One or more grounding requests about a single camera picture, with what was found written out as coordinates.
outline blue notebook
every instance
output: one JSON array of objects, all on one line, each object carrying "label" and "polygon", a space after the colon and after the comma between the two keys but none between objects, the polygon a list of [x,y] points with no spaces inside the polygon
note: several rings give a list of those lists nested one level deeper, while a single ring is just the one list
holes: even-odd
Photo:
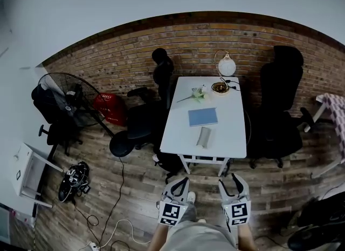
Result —
[{"label": "blue notebook", "polygon": [[188,111],[189,126],[199,126],[208,124],[217,124],[216,108],[205,108]]}]

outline red basket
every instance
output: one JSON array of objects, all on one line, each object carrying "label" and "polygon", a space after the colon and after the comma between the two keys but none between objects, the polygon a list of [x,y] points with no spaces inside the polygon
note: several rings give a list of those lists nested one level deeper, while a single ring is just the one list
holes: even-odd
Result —
[{"label": "red basket", "polygon": [[108,122],[121,126],[126,125],[126,106],[123,100],[117,95],[113,93],[101,93],[101,95],[95,98],[93,106],[105,116]]}]

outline chair armrest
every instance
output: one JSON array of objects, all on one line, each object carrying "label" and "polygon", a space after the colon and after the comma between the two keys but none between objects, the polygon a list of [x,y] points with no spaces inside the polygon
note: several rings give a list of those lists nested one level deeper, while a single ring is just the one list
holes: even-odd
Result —
[{"label": "chair armrest", "polygon": [[142,94],[146,94],[148,93],[148,89],[147,87],[142,87],[142,88],[138,88],[138,89],[134,89],[134,90],[131,90],[127,93],[127,97],[133,97],[133,96],[140,96]]},{"label": "chair armrest", "polygon": [[303,116],[301,117],[301,120],[304,123],[307,123],[310,127],[312,127],[315,124],[312,115],[304,107],[302,107],[300,110],[301,110],[301,112],[303,114]]},{"label": "chair armrest", "polygon": [[315,124],[312,115],[304,107],[301,107],[300,111],[302,112],[302,117],[300,117],[300,118],[293,118],[296,126],[299,126],[302,123],[306,123],[310,127],[312,127]]}]

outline white table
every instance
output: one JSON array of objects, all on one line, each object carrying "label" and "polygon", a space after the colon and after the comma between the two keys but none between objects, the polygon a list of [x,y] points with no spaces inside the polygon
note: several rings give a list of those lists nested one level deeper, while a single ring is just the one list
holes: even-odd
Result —
[{"label": "white table", "polygon": [[9,178],[12,182],[13,188],[15,189],[15,192],[18,196],[21,196],[23,198],[27,198],[32,200],[34,203],[46,206],[46,207],[52,207],[51,204],[47,204],[45,202],[36,200],[30,195],[41,195],[40,193],[26,187],[26,181],[28,175],[30,175],[30,169],[32,165],[32,161],[34,158],[37,158],[44,162],[45,164],[51,166],[52,168],[55,168],[56,170],[63,172],[63,169],[60,167],[57,167],[56,165],[52,164],[51,162],[44,159],[42,156],[35,153],[31,148],[29,148],[26,144],[21,144],[18,153],[14,154],[12,158],[9,159]]},{"label": "white table", "polygon": [[[239,89],[238,78],[231,77],[229,85]],[[221,176],[230,158],[246,157],[246,133],[241,92],[230,89],[225,96],[212,92],[211,86],[219,82],[219,77],[179,77],[172,100],[168,121],[165,126],[160,150],[164,153],[178,154],[188,174],[187,163],[221,165]],[[209,100],[202,103],[193,98],[177,102],[192,94],[192,88],[205,85],[209,89]],[[189,126],[189,110],[215,107],[218,123],[206,125],[212,129],[207,148],[196,146],[201,126]]]}]

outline white shoe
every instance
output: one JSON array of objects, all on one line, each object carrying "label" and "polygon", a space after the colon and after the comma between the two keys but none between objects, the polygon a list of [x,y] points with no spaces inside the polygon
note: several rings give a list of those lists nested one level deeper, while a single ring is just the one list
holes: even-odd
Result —
[{"label": "white shoe", "polygon": [[153,156],[152,156],[152,159],[155,161],[155,162],[159,162],[160,160],[158,159],[158,157],[157,157],[157,154],[154,154]]},{"label": "white shoe", "polygon": [[194,204],[195,200],[196,200],[195,192],[189,192],[187,195],[187,202],[192,202]]}]

